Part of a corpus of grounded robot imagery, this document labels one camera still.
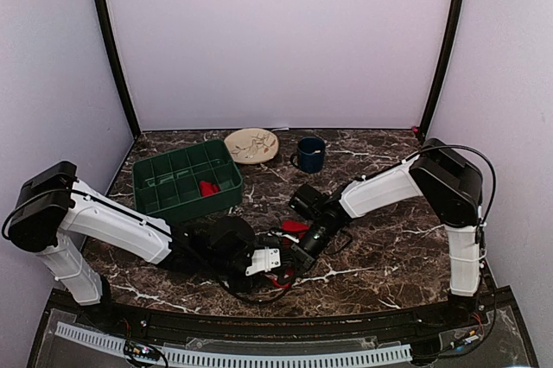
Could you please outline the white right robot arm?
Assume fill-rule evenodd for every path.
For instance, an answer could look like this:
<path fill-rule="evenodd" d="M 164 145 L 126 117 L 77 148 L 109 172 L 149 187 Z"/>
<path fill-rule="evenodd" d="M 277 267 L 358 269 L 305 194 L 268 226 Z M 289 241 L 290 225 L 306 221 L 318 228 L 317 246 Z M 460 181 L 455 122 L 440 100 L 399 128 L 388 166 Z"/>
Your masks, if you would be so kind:
<path fill-rule="evenodd" d="M 441 310 L 450 328 L 461 327 L 474 314 L 470 298 L 480 285 L 483 260 L 483 174 L 461 155 L 462 145 L 429 139 L 419 151 L 395 165 L 361 176 L 324 194 L 300 186 L 289 205 L 311 225 L 290 246 L 295 276 L 309 271 L 334 236 L 355 219 L 400 201 L 423 197 L 448 235 L 449 290 L 455 298 Z"/>

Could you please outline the red sock with white pattern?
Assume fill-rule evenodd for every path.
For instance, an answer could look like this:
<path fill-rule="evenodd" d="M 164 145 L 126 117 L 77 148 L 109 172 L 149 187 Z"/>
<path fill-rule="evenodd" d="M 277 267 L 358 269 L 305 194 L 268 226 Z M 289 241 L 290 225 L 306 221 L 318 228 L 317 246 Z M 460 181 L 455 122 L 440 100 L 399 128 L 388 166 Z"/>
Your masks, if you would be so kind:
<path fill-rule="evenodd" d="M 209 181 L 200 181 L 199 190 L 202 197 L 212 196 L 220 192 L 219 186 Z"/>

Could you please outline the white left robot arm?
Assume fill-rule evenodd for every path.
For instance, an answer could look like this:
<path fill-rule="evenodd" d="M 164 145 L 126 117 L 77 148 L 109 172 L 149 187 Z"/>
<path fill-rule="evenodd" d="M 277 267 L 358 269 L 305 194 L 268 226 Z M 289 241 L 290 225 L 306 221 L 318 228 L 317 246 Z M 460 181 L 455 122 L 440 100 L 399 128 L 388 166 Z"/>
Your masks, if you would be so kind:
<path fill-rule="evenodd" d="M 229 281 L 248 281 L 281 264 L 276 247 L 261 246 L 251 228 L 227 218 L 208 238 L 136 212 L 93 190 L 71 162 L 59 162 L 26 181 L 2 236 L 36 254 L 89 317 L 104 330 L 122 322 L 107 281 L 74 245 L 78 233 L 128 251 L 162 269 L 192 275 L 205 270 Z"/>

